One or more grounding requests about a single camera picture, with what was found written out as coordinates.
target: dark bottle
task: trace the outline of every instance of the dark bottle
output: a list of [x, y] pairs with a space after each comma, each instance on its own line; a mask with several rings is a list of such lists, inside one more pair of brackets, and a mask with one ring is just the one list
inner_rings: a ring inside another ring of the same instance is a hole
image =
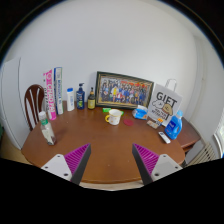
[[91, 92], [88, 97], [88, 109], [94, 109], [95, 108], [95, 103], [96, 103], [96, 97], [93, 92], [93, 87], [91, 87]]

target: floor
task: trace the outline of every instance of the floor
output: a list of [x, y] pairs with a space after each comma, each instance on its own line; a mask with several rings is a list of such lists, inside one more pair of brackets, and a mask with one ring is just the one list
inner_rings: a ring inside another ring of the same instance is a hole
[[[10, 142], [5, 132], [1, 139], [0, 158], [25, 163], [32, 166], [32, 164], [29, 163], [26, 160], [26, 158], [22, 155], [21, 151], [13, 146], [13, 144]], [[116, 191], [116, 190], [128, 190], [128, 189], [140, 188], [143, 187], [144, 185], [143, 182], [140, 180], [123, 184], [89, 184], [81, 182], [80, 186], [83, 188], [90, 188], [90, 189]]]

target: white wall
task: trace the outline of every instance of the white wall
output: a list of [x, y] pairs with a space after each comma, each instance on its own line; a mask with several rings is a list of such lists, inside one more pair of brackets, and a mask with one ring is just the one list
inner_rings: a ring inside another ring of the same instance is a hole
[[[203, 49], [203, 79], [198, 103], [191, 118], [204, 141], [209, 141], [220, 158], [217, 142], [213, 136], [224, 108], [224, 70], [220, 58], [208, 41], [201, 41]], [[201, 147], [195, 146], [187, 155], [190, 161]]]
[[65, 1], [37, 17], [18, 36], [5, 61], [21, 56], [20, 94], [42, 85], [42, 73], [63, 67], [66, 89], [84, 82], [86, 98], [96, 72], [130, 75], [165, 85], [177, 80], [185, 113], [194, 87], [193, 35], [177, 19], [139, 0]]
[[190, 162], [210, 142], [216, 158], [220, 158], [220, 150], [213, 136], [221, 119], [224, 107], [224, 70], [212, 44], [193, 21], [170, 7], [154, 0], [142, 0], [165, 11], [185, 26], [194, 36], [197, 51], [197, 71], [191, 100], [184, 117], [199, 131], [202, 141], [195, 144], [187, 156]]

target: plastic bottle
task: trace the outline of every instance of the plastic bottle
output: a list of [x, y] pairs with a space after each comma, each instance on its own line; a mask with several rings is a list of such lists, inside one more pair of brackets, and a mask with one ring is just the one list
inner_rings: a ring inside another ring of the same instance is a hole
[[77, 99], [77, 108], [82, 110], [84, 109], [84, 100], [85, 100], [85, 92], [82, 89], [82, 85], [84, 83], [79, 83], [79, 90], [76, 92], [76, 99]]
[[54, 135], [54, 132], [52, 130], [51, 124], [47, 120], [47, 116], [45, 111], [41, 111], [39, 113], [39, 120], [41, 122], [40, 129], [44, 135], [44, 138], [47, 141], [48, 145], [54, 145], [56, 142], [56, 137]]
[[74, 110], [75, 105], [74, 105], [74, 91], [73, 88], [68, 88], [67, 89], [67, 111], [72, 111]]
[[170, 139], [176, 139], [177, 135], [182, 129], [183, 112], [179, 110], [175, 116], [173, 116], [165, 128], [165, 132]]
[[94, 109], [95, 108], [95, 102], [96, 102], [96, 97], [93, 92], [93, 87], [91, 87], [91, 92], [88, 97], [88, 108], [89, 109]]

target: wooden table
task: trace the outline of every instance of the wooden table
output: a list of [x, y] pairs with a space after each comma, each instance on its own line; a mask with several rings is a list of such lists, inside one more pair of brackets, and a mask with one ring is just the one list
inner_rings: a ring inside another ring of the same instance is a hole
[[201, 139], [200, 135], [192, 127], [192, 125], [187, 122], [187, 120], [182, 117], [182, 130], [177, 136], [177, 141], [180, 143], [184, 152], [187, 153], [193, 148], [194, 144]]
[[[177, 140], [166, 144], [157, 130], [146, 124], [146, 120], [135, 119], [132, 110], [125, 110], [119, 125], [113, 126], [105, 121], [108, 113], [102, 107], [94, 110], [75, 108], [67, 111], [63, 102], [64, 113], [50, 121], [57, 143], [49, 146], [42, 135], [40, 122], [28, 135], [22, 153], [37, 167], [42, 167], [56, 154], [67, 154], [87, 143], [91, 144], [91, 155], [84, 171], [82, 182], [97, 184], [125, 183], [141, 180], [141, 176], [132, 155], [132, 144], [136, 143], [157, 154], [168, 154], [178, 164], [182, 164], [185, 153]], [[133, 126], [123, 123], [131, 119]]]

